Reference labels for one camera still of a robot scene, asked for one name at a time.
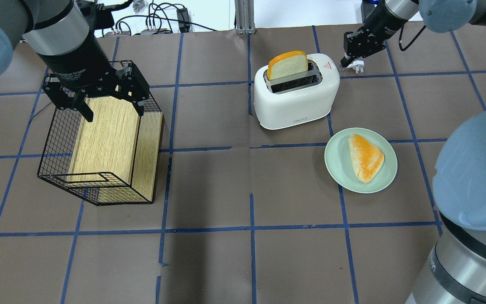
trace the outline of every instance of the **plate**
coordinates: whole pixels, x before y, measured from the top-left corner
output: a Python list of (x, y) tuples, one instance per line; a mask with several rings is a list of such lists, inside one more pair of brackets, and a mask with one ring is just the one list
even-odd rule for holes
[[(384, 155), (382, 168), (368, 183), (359, 181), (351, 166), (348, 138), (353, 133), (363, 136), (371, 144), (380, 148)], [(353, 192), (374, 193), (384, 190), (397, 175), (397, 154), (395, 154), (395, 150), (385, 138), (369, 129), (349, 128), (336, 133), (327, 142), (324, 160), (331, 177), (339, 185)]]

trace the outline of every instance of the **bread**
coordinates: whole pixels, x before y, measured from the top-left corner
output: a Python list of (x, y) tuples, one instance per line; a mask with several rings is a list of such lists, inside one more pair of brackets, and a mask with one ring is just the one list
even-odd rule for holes
[(291, 51), (273, 58), (267, 67), (267, 79), (293, 75), (308, 70), (307, 54), (303, 51)]
[(352, 134), (348, 139), (351, 166), (355, 176), (363, 183), (372, 181), (384, 161), (382, 151), (360, 135)]

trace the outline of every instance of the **black cable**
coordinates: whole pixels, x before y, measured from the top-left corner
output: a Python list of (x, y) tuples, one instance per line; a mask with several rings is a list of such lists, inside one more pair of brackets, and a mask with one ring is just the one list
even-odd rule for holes
[[(166, 6), (166, 7), (164, 7), (164, 8), (161, 8), (160, 6), (161, 6), (162, 4), (157, 5), (157, 4), (154, 4), (153, 2), (151, 2), (150, 7), (151, 7), (151, 6), (153, 6), (153, 5), (156, 5), (156, 6), (157, 6), (157, 7), (155, 8), (155, 10), (153, 11), (153, 14), (155, 14), (155, 15), (156, 15), (157, 10), (160, 10), (160, 11), (162, 11), (162, 13), (164, 14), (164, 17), (166, 17), (167, 19), (168, 19), (168, 15), (166, 15), (166, 12), (164, 11), (166, 8), (169, 8), (169, 7), (170, 7), (170, 5), (171, 5), (171, 6), (173, 6), (173, 7), (174, 7), (176, 10), (178, 9), (178, 8), (177, 8), (177, 6), (175, 6), (175, 5), (173, 5), (173, 4), (170, 4), (169, 6)], [(168, 22), (168, 27), (170, 28), (170, 32), (172, 32), (172, 33), (173, 33), (173, 32), (174, 32), (174, 30), (172, 29), (172, 25), (170, 24), (170, 22)]]
[(198, 27), (203, 27), (204, 29), (207, 29), (207, 30), (210, 30), (210, 31), (214, 31), (214, 32), (217, 31), (216, 29), (212, 29), (211, 27), (205, 27), (204, 25), (201, 25), (201, 24), (198, 24), (198, 23), (194, 23), (194, 22), (190, 22), (190, 21), (178, 20), (178, 19), (168, 19), (168, 18), (162, 18), (162, 17), (157, 17), (157, 18), (158, 19), (168, 20), (168, 21), (182, 22), (182, 23), (185, 23), (185, 24), (194, 24), (194, 25), (196, 25)]
[(415, 42), (415, 40), (417, 39), (417, 37), (419, 37), (419, 35), (421, 35), (421, 33), (422, 33), (422, 32), (423, 32), (423, 31), (424, 31), (426, 28), (427, 28), (427, 26), (426, 26), (426, 25), (424, 25), (423, 27), (421, 27), (421, 29), (420, 29), (420, 30), (419, 30), (419, 32), (418, 32), (418, 33), (415, 35), (415, 37), (412, 39), (412, 41), (410, 41), (410, 43), (408, 43), (408, 45), (407, 45), (405, 48), (403, 48), (403, 46), (402, 46), (402, 44), (401, 44), (401, 42), (402, 42), (402, 33), (403, 33), (404, 29), (405, 29), (405, 26), (403, 25), (403, 26), (401, 27), (401, 32), (399, 33), (399, 48), (400, 48), (400, 50), (401, 50), (402, 52), (404, 52), (405, 50), (407, 50), (407, 49), (408, 49), (408, 48), (409, 48), (409, 47), (412, 45), (412, 43), (414, 43), (414, 42)]
[[(124, 19), (127, 19), (127, 18), (131, 18), (131, 17), (146, 17), (146, 18), (150, 18), (150, 16), (146, 16), (146, 15), (131, 15), (131, 16), (126, 16), (126, 17), (123, 17), (121, 19), (119, 19), (117, 22), (116, 22), (116, 26), (118, 23), (120, 23), (122, 20)], [(204, 29), (208, 29), (210, 31), (217, 31), (216, 29), (212, 29), (211, 27), (205, 27), (204, 25), (201, 25), (201, 24), (198, 24), (198, 23), (194, 23), (194, 22), (190, 22), (190, 21), (185, 21), (185, 20), (179, 20), (179, 19), (169, 19), (169, 18), (162, 18), (160, 16), (153, 16), (154, 18), (157, 18), (157, 19), (160, 19), (160, 20), (168, 20), (168, 21), (177, 21), (177, 22), (182, 22), (182, 23), (185, 23), (185, 24), (194, 24), (198, 27), (203, 27)]]
[[(147, 26), (147, 20), (149, 20), (149, 26), (151, 28), (157, 27), (157, 25), (155, 23), (155, 17), (159, 18), (159, 15), (157, 15), (157, 14), (150, 14), (149, 16), (147, 16), (146, 19), (145, 19), (146, 26)], [(159, 21), (160, 21), (160, 24), (159, 24), (159, 29), (160, 29), (162, 27), (162, 20), (159, 19)]]
[(126, 23), (125, 21), (119, 21), (119, 30), (120, 31), (123, 31), (123, 29), (121, 28), (121, 23), (125, 23), (125, 25), (129, 28), (129, 35), (132, 36), (131, 27), (129, 27), (129, 23)]

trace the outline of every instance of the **wooden board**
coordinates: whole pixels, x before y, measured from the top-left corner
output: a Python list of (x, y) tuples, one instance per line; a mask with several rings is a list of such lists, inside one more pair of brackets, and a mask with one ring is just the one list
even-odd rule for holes
[[(74, 183), (68, 186), (83, 187), (82, 182), (102, 181), (95, 173), (107, 171), (152, 201), (162, 112), (146, 112), (140, 117), (130, 102), (116, 98), (95, 98), (87, 104), (93, 110), (93, 122), (81, 120), (69, 174), (93, 174), (69, 175), (67, 181)], [(112, 191), (100, 189), (98, 199), (109, 201), (114, 197)]]
[[(132, 104), (117, 98), (87, 100), (93, 122), (81, 119), (69, 174), (112, 172), (131, 181), (140, 116)], [(68, 182), (96, 181), (98, 175), (70, 175)]]
[(146, 112), (140, 122), (136, 145), (132, 187), (148, 200), (153, 200), (155, 171), (162, 135), (162, 112)]

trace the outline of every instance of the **wire basket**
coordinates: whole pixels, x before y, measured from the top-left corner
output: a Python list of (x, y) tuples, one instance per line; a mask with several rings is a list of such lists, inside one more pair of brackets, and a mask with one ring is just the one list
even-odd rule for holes
[[(150, 98), (144, 101), (143, 111), (160, 112), (151, 93)], [(95, 206), (152, 204), (152, 200), (133, 188), (132, 180), (129, 184), (112, 172), (69, 174), (81, 119), (81, 114), (75, 111), (54, 111), (37, 176)], [(72, 175), (90, 175), (94, 180), (68, 181)]]

